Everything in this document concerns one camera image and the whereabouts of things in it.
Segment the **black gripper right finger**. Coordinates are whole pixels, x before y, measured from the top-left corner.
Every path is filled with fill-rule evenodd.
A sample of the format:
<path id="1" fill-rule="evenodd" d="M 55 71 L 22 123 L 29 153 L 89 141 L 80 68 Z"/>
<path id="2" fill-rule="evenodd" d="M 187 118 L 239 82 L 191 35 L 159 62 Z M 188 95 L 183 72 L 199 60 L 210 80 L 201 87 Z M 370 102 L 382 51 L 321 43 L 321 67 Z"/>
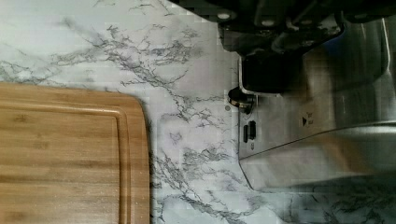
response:
<path id="1" fill-rule="evenodd" d="M 286 19 L 286 29 L 271 44 L 271 50 L 284 54 L 301 49 L 312 49 L 344 31 L 344 24 L 335 18 L 326 18 L 319 23 L 306 20 L 302 24 L 293 24 L 291 18 Z"/>

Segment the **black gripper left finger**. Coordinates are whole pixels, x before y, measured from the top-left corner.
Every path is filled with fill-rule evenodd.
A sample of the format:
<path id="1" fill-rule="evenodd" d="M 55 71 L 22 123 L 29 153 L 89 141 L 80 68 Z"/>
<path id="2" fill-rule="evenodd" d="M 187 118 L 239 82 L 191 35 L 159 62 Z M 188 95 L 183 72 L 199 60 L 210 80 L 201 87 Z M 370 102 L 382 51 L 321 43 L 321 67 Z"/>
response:
<path id="1" fill-rule="evenodd" d="M 219 25 L 219 39 L 223 48 L 239 55 L 249 55 L 255 49 L 267 49 L 275 37 L 275 32 L 256 28 Z"/>

